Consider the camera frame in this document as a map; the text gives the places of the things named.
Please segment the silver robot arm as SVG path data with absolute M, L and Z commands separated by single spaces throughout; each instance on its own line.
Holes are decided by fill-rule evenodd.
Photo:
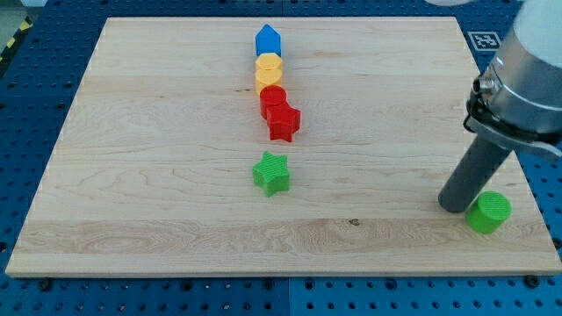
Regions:
M 465 128 L 476 133 L 467 154 L 501 162 L 524 152 L 561 158 L 561 2 L 522 5 L 500 48 L 475 78 Z

